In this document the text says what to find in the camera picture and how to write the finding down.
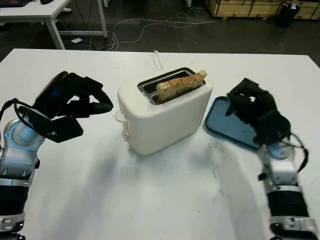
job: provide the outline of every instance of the dark floor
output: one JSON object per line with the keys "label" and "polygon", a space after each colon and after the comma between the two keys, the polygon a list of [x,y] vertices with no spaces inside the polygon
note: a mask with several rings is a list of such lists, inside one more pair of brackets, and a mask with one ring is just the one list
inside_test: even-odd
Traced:
{"label": "dark floor", "polygon": [[[90,1],[91,18],[88,30],[99,30],[99,16],[96,0],[77,0],[87,25]],[[201,6],[201,0],[194,1]],[[82,27],[75,1],[69,5],[71,14],[61,14],[58,19],[72,30]],[[202,8],[186,9],[185,0],[110,0],[104,9],[108,31],[116,23],[132,19],[166,20],[185,12],[190,18],[209,21],[212,18]],[[120,42],[136,40],[148,21],[132,20],[116,28]],[[83,42],[71,43],[74,36],[63,36],[67,49],[97,49],[112,44],[112,35],[81,37]],[[53,42],[45,25],[40,23],[15,23],[8,30],[0,32],[0,61],[13,48],[54,49]],[[173,28],[166,25],[152,25],[144,30],[143,37],[136,43],[120,44],[118,51],[133,52],[189,52],[189,53],[253,53],[253,54],[302,54],[309,55],[320,66],[320,21],[295,20],[288,28],[280,28],[272,19],[218,19],[216,22],[193,25],[189,28]]]}

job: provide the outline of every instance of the blue lid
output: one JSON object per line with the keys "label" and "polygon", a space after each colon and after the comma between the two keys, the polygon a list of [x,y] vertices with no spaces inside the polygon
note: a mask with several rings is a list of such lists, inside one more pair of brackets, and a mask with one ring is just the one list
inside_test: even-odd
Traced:
{"label": "blue lid", "polygon": [[219,96],[213,101],[204,122],[209,133],[220,135],[232,142],[256,150],[258,145],[253,141],[256,136],[255,130],[234,114],[226,116],[229,106],[230,103],[225,96]]}

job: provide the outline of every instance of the toaster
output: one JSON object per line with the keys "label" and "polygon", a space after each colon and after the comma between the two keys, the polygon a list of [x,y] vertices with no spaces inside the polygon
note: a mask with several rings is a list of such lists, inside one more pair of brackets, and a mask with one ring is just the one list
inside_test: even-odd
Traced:
{"label": "toaster", "polygon": [[207,79],[196,89],[159,104],[156,86],[175,78],[195,74],[180,68],[149,80],[132,81],[118,90],[122,135],[139,154],[152,154],[197,131],[213,89]]}

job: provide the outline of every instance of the toast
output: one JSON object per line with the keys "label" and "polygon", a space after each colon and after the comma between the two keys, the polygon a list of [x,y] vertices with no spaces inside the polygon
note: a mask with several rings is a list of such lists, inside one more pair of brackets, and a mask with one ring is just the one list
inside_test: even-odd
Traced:
{"label": "toast", "polygon": [[206,76],[206,71],[201,70],[191,76],[179,77],[159,83],[156,86],[158,103],[163,104],[200,87]]}

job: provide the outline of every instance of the black bin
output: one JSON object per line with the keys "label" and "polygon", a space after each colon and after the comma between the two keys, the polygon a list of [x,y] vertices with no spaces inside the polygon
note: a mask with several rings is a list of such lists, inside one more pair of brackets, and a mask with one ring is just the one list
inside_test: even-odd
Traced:
{"label": "black bin", "polygon": [[299,11],[300,7],[298,5],[283,2],[275,19],[276,24],[282,28],[288,27]]}

